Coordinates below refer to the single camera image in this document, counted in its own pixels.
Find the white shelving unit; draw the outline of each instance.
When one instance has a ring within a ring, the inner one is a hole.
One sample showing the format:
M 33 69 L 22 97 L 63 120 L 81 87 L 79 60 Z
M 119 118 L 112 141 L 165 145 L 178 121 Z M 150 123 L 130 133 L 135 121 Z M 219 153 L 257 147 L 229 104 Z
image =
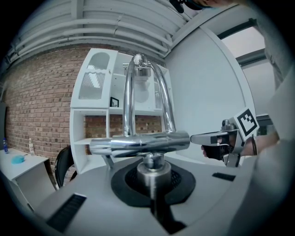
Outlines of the white shelving unit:
M 85 145 L 92 138 L 84 137 L 85 116 L 106 116 L 106 137 L 109 137 L 109 115 L 123 114 L 126 76 L 123 63 L 132 56 L 118 51 L 93 48 L 89 51 L 79 71 L 71 99 L 70 141 L 78 174 L 104 166 L 100 155 L 86 155 Z M 169 71 L 160 66 L 173 103 Z M 159 85 L 154 74 L 146 82 L 135 82 L 135 114 L 162 116 Z M 110 107 L 110 97 L 119 100 L 118 107 Z M 114 162 L 127 158 L 113 159 Z

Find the window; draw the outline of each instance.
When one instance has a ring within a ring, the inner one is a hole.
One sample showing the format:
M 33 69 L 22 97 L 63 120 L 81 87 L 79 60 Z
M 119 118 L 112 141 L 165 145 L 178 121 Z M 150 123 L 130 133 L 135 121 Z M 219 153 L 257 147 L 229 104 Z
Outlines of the window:
M 268 135 L 275 131 L 275 127 L 268 115 L 259 115 L 256 118 L 259 124 L 259 129 L 257 130 L 258 136 Z
M 272 65 L 265 59 L 242 67 L 254 100 L 256 115 L 267 113 L 267 104 L 275 93 Z
M 265 48 L 264 38 L 255 27 L 232 34 L 222 39 L 222 42 L 235 58 Z

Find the white wall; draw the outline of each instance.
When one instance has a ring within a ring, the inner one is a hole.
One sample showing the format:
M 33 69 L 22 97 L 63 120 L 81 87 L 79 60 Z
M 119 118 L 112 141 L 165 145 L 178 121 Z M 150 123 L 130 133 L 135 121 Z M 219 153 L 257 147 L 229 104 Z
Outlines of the white wall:
M 185 130 L 189 135 L 218 131 L 223 119 L 231 118 L 245 107 L 236 71 L 229 62 L 232 55 L 228 54 L 226 57 L 207 33 L 197 29 L 166 58 L 178 130 Z M 192 143 L 189 149 L 177 153 L 200 161 L 215 161 L 205 159 L 201 147 Z
M 256 115 L 266 114 L 267 105 L 275 93 L 273 68 L 266 59 L 243 67 L 254 100 Z

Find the black chair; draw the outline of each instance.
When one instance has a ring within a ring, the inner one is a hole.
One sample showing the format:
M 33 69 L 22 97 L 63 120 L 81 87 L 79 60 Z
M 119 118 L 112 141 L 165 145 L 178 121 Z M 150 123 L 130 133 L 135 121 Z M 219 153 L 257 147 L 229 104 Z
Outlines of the black chair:
M 74 160 L 71 146 L 67 146 L 59 152 L 55 162 L 55 178 L 59 188 L 64 185 L 65 174 L 73 164 Z M 70 181 L 74 179 L 76 175 L 77 171 L 74 172 Z

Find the ceiling beam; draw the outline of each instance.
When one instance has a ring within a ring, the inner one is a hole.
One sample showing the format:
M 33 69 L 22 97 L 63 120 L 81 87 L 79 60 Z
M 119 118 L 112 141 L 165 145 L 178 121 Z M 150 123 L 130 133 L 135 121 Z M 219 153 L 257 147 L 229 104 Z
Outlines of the ceiling beam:
M 71 0 L 71 19 L 78 20 L 83 19 L 83 8 L 84 0 Z
M 195 15 L 194 18 L 192 18 L 189 22 L 187 22 L 183 27 L 180 28 L 179 31 L 177 31 L 173 35 L 172 48 L 174 48 L 177 44 L 179 44 L 181 40 L 183 40 L 187 35 L 193 32 L 200 25 L 204 24 L 206 21 L 210 20 L 211 18 L 217 16 L 218 14 L 232 7 L 236 7 L 236 4 L 231 4 L 229 6 L 224 6 L 217 9 L 204 9 L 199 14 Z

